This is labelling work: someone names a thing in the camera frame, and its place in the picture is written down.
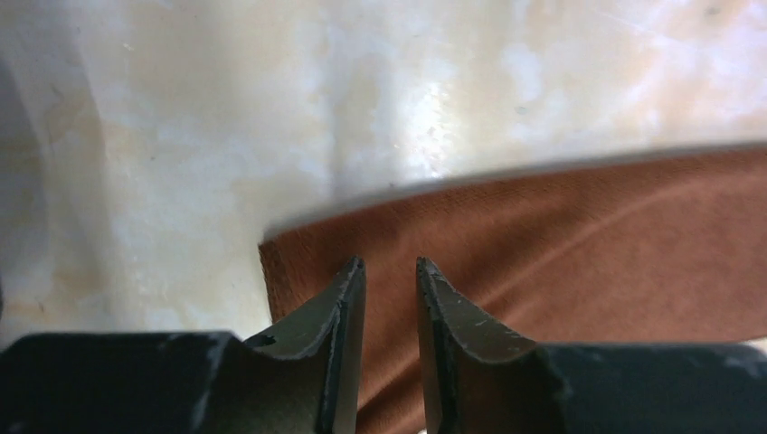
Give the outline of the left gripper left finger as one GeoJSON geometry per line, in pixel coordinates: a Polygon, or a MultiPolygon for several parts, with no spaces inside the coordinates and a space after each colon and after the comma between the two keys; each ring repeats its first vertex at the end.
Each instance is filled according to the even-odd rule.
{"type": "Polygon", "coordinates": [[[247,339],[27,335],[1,353],[4,433],[352,433],[365,264],[247,339]]]}

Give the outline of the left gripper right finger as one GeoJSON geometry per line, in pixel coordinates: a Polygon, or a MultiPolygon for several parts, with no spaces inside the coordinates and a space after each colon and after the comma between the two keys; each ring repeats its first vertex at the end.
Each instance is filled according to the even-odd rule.
{"type": "Polygon", "coordinates": [[[416,262],[430,433],[763,433],[766,356],[748,344],[545,344],[416,262]]]}

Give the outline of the brown towel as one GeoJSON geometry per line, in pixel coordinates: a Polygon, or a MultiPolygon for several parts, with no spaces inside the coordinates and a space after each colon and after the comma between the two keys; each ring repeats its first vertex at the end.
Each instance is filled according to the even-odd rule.
{"type": "Polygon", "coordinates": [[[365,261],[357,429],[416,433],[420,257],[539,341],[764,337],[766,148],[469,184],[285,231],[259,252],[274,320],[365,261]]]}

